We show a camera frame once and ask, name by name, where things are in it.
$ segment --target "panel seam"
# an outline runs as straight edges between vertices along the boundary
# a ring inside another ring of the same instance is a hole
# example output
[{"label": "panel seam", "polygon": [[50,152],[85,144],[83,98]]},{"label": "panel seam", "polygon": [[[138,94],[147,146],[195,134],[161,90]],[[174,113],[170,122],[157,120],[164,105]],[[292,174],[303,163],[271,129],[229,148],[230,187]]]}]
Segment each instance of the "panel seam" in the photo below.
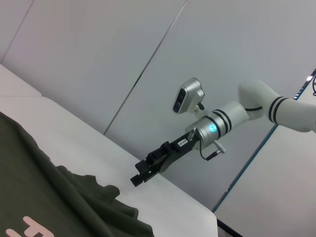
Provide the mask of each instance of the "panel seam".
[{"label": "panel seam", "polygon": [[153,59],[153,57],[155,56],[155,54],[157,53],[159,47],[161,46],[163,40],[165,39],[166,35],[168,34],[169,30],[172,28],[172,26],[174,25],[174,23],[176,22],[176,20],[179,18],[181,12],[183,11],[184,7],[186,6],[186,3],[188,2],[188,0],[186,0],[182,6],[182,8],[180,9],[179,13],[177,14],[177,16],[174,18],[174,20],[172,21],[171,25],[169,26],[169,28],[167,29],[166,33],[164,33],[161,41],[159,42],[158,46],[156,47],[156,49],[154,50],[153,54],[151,55],[150,59],[148,60],[147,64],[145,65],[145,67],[143,68],[142,72],[140,73],[140,75],[138,76],[136,82],[134,83],[134,85],[132,86],[131,90],[129,91],[129,93],[127,94],[127,96],[125,97],[123,103],[121,104],[121,106],[119,107],[118,111],[115,113],[114,117],[112,118],[111,122],[109,123],[108,127],[106,128],[105,132],[103,133],[103,135],[105,135],[107,133],[107,131],[109,130],[110,126],[112,125],[112,123],[114,122],[115,118],[118,116],[120,110],[122,109],[123,105],[125,104],[125,102],[127,101],[127,99],[129,98],[130,94],[132,93],[133,89],[135,88],[137,82],[139,81],[139,79],[142,77],[144,71],[147,69],[148,65],[150,64],[151,60]]},{"label": "panel seam", "polygon": [[15,34],[14,34],[14,36],[13,36],[13,39],[11,40],[11,42],[10,42],[8,48],[6,49],[6,51],[5,51],[5,53],[4,53],[3,57],[2,57],[2,59],[1,59],[1,61],[0,61],[0,64],[2,64],[2,62],[4,61],[4,58],[5,58],[6,54],[8,53],[9,48],[11,47],[11,45],[12,45],[12,43],[13,43],[13,41],[14,41],[16,35],[18,34],[18,31],[20,30],[21,25],[23,24],[23,22],[24,22],[24,20],[25,20],[25,18],[26,18],[26,15],[29,13],[29,11],[30,11],[30,9],[31,9],[31,7],[32,7],[32,5],[33,5],[33,3],[34,3],[34,1],[35,1],[35,0],[32,0],[30,6],[29,6],[29,8],[28,8],[28,10],[26,11],[26,13],[25,13],[25,15],[24,15],[24,17],[23,17],[23,19],[22,19],[22,21],[21,21],[21,23],[20,23],[18,29],[16,30],[16,32],[15,32]]}]

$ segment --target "pink lettering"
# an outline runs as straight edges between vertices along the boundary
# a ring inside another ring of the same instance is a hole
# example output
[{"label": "pink lettering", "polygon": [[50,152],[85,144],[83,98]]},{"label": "pink lettering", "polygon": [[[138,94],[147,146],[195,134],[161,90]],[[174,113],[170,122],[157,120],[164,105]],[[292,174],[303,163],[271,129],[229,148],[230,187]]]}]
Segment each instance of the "pink lettering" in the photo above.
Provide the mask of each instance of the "pink lettering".
[{"label": "pink lettering", "polygon": [[25,216],[23,217],[23,221],[30,226],[24,231],[24,234],[27,237],[34,237],[38,233],[42,234],[43,237],[54,237],[52,232],[34,221],[32,218]]},{"label": "pink lettering", "polygon": [[16,233],[14,230],[11,230],[11,229],[7,229],[5,232],[9,237],[22,237],[18,233]]},{"label": "pink lettering", "polygon": [[[39,223],[34,221],[31,217],[25,216],[23,217],[23,221],[30,226],[24,231],[24,234],[27,237],[34,237],[37,234],[42,234],[42,237],[54,237],[52,232],[50,232],[44,226],[41,226]],[[16,233],[14,230],[11,230],[11,229],[7,229],[5,233],[9,237],[21,237],[18,233]]]}]

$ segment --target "glowing blue light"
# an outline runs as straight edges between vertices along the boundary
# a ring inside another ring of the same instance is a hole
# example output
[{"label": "glowing blue light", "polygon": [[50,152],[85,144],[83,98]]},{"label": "glowing blue light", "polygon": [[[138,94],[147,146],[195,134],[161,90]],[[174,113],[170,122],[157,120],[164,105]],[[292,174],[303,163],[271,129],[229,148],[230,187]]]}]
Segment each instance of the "glowing blue light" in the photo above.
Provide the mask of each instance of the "glowing blue light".
[{"label": "glowing blue light", "polygon": [[209,127],[209,129],[211,130],[211,132],[215,132],[215,131],[216,131],[216,126],[212,124],[212,125]]}]

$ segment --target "cable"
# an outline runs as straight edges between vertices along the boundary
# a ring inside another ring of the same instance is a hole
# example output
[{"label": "cable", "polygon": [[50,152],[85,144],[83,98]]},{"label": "cable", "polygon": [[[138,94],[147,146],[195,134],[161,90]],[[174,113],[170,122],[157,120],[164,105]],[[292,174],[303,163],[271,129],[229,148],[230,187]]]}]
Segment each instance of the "cable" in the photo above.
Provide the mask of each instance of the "cable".
[{"label": "cable", "polygon": [[314,79],[313,79],[313,91],[314,91],[313,96],[316,96],[316,90],[315,90],[316,82],[315,82],[315,79],[316,79],[316,77],[314,77]]},{"label": "cable", "polygon": [[199,136],[199,154],[204,160],[209,161],[210,159],[213,159],[214,157],[216,157],[219,153],[213,152],[212,154],[210,154],[208,157],[205,158],[202,154],[202,137]]},{"label": "cable", "polygon": [[246,111],[257,111],[257,110],[261,110],[262,109],[262,106],[258,107],[258,108],[254,108],[254,109],[246,109]]}]

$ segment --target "white wall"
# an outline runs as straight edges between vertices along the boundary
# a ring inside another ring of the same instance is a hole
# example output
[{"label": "white wall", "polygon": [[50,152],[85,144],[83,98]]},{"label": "white wall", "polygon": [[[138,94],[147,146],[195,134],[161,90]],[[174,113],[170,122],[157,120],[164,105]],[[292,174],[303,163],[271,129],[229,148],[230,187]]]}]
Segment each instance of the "white wall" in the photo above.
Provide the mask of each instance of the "white wall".
[{"label": "white wall", "polygon": [[3,65],[103,133],[184,2],[35,0]]},{"label": "white wall", "polygon": [[[106,136],[144,159],[183,135],[195,118],[171,106],[191,77],[210,110],[237,100],[244,80],[261,79],[293,98],[316,66],[315,7],[311,0],[189,1]],[[266,118],[250,121],[220,139],[226,154],[206,162],[192,151],[164,176],[212,209],[271,127]]]},{"label": "white wall", "polygon": [[0,0],[0,62],[32,0]]},{"label": "white wall", "polygon": [[[299,101],[316,105],[312,83]],[[244,237],[316,236],[315,141],[312,131],[279,126],[228,193],[216,217]]]}]

